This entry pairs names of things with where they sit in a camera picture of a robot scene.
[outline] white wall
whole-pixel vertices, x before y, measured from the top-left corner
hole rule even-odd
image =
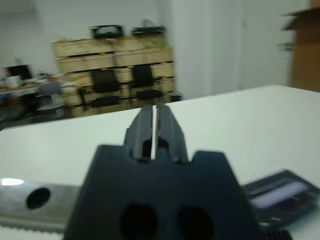
[[[176,86],[185,99],[210,94],[206,87],[206,38],[209,0],[172,0]]]
[[[0,65],[21,58],[35,73],[57,73],[52,42],[91,38],[96,25],[124,25],[129,33],[144,19],[159,24],[156,0],[35,0],[34,8],[0,14]]]
[[[124,25],[128,33],[144,19],[159,24],[156,0],[35,0],[47,40],[91,38],[89,27]]]
[[[174,48],[173,0],[156,0],[159,24],[166,28],[166,40]]]
[[[237,89],[241,0],[172,0],[176,84],[185,99]]]
[[[237,90],[241,54],[242,0],[211,0],[211,94]]]
[[[292,53],[279,44],[295,33],[282,30],[291,19],[283,15],[308,7],[308,0],[243,0],[240,89],[288,85]]]
[[[0,15],[0,65],[12,66],[15,58],[38,71],[55,72],[51,49],[35,12]]]

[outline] computer monitor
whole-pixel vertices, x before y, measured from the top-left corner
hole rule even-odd
[[[7,72],[11,77],[20,76],[21,80],[33,78],[28,65],[9,66]]]

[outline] white door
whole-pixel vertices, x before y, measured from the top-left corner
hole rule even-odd
[[[295,33],[283,31],[292,19],[284,14],[309,7],[309,0],[243,0],[239,89],[288,85]]]

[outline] chair backrest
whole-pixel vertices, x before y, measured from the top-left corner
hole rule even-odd
[[[55,94],[61,94],[62,88],[59,82],[49,82],[40,84],[38,92],[42,96],[51,96]]]
[[[150,64],[135,65],[132,68],[134,87],[147,87],[154,84],[154,76]]]
[[[93,82],[93,90],[96,93],[116,92],[121,88],[121,84],[117,80],[114,70],[97,70],[92,71],[90,74]]]

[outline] white tabletop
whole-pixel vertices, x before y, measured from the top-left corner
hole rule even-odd
[[[170,103],[189,157],[222,151],[240,184],[289,169],[320,187],[320,94],[268,86]],[[0,176],[80,185],[95,149],[121,145],[139,109],[37,124],[0,132]],[[294,240],[320,236],[320,213],[293,224]],[[0,227],[2,240],[62,237]]]

